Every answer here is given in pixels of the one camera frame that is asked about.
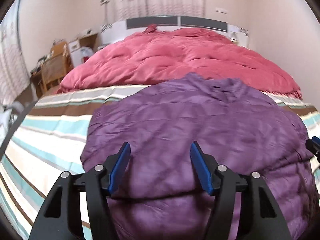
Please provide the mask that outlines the red quilted comforter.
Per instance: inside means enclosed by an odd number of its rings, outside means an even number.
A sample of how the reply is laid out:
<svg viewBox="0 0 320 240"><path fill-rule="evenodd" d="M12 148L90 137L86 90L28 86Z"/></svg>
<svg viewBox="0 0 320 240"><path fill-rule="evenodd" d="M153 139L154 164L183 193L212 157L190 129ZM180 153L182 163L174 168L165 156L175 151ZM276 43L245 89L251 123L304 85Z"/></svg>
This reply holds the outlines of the red quilted comforter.
<svg viewBox="0 0 320 240"><path fill-rule="evenodd" d="M215 31L159 31L153 24L97 51L64 77L58 91L155 85L189 73L205 79L240 79L262 92L302 98L300 87L290 74Z"/></svg>

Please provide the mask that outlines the wall socket strip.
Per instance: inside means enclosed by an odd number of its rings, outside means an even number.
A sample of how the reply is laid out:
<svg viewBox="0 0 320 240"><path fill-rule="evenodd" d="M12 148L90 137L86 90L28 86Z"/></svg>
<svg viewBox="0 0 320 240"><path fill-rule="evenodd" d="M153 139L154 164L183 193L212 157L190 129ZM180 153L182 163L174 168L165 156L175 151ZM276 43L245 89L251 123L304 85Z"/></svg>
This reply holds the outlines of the wall socket strip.
<svg viewBox="0 0 320 240"><path fill-rule="evenodd" d="M223 8L216 8L215 11L222 14L228 14L228 10Z"/></svg>

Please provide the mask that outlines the white grey headboard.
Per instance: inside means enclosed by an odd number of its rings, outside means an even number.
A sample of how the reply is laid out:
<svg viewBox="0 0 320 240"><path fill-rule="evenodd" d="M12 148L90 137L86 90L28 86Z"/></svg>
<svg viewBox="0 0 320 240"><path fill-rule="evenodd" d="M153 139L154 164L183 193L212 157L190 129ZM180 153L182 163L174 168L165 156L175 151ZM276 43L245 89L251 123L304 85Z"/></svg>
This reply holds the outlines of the white grey headboard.
<svg viewBox="0 0 320 240"><path fill-rule="evenodd" d="M148 16L129 18L104 25L101 28L102 44L111 44L125 37L144 31L154 24L160 31L174 31L180 28L204 28L215 31L241 47L249 47L249 31L226 22L191 16Z"/></svg>

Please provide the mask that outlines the wooden chair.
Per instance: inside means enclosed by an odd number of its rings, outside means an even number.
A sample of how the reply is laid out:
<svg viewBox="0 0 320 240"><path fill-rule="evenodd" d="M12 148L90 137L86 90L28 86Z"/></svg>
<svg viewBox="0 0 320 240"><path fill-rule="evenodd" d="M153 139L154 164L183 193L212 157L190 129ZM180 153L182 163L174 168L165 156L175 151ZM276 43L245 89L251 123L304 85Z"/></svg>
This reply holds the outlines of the wooden chair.
<svg viewBox="0 0 320 240"><path fill-rule="evenodd" d="M63 78L72 70L73 64L66 41L52 46L49 58L41 66L43 92L59 85Z"/></svg>

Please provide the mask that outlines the wooden desk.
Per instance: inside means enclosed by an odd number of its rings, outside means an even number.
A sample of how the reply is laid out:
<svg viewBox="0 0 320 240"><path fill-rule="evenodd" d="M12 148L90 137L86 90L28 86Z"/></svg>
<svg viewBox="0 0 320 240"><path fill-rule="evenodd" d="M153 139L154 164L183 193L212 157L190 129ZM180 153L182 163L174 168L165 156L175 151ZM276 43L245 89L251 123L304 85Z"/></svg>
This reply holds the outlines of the wooden desk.
<svg viewBox="0 0 320 240"><path fill-rule="evenodd" d="M45 94L48 90L48 86L43 85L44 83L42 81L42 74L41 74L41 67L46 60L47 60L46 56L40 58L37 62L36 67L32 69L30 72L31 74L30 80L35 87L36 95L38 98L41 98L43 94Z"/></svg>

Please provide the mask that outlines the left side curtain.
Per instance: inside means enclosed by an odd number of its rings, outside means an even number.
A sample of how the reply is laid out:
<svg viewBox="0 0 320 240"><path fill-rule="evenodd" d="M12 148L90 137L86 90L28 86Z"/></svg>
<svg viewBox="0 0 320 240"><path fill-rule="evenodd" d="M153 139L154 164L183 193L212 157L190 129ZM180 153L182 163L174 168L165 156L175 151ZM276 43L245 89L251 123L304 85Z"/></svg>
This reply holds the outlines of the left side curtain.
<svg viewBox="0 0 320 240"><path fill-rule="evenodd" d="M1 22L1 105L10 105L30 84L18 32L20 0L15 0Z"/></svg>

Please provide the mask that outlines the purple down jacket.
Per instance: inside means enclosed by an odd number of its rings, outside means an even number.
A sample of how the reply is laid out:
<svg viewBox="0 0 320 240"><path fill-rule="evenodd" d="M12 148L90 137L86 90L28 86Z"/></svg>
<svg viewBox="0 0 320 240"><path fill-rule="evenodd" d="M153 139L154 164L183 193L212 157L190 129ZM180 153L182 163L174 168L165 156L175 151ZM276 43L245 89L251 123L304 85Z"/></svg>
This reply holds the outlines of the purple down jacket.
<svg viewBox="0 0 320 240"><path fill-rule="evenodd" d="M193 171L194 141L235 173L259 172L298 239L319 203L307 139L301 118L264 93L188 74L96 109L81 162L88 171L130 144L125 177L108 200L120 239L201 239L214 199Z"/></svg>

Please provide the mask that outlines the white bedside cabinet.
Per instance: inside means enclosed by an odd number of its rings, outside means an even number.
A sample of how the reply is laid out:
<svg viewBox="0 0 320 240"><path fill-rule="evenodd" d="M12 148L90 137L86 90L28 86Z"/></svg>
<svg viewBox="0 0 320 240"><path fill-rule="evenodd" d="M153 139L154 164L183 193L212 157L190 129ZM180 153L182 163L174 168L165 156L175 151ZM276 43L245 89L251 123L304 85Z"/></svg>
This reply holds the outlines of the white bedside cabinet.
<svg viewBox="0 0 320 240"><path fill-rule="evenodd" d="M73 67L77 67L91 57L100 45L98 33L92 33L76 38L68 43L68 50L71 56Z"/></svg>

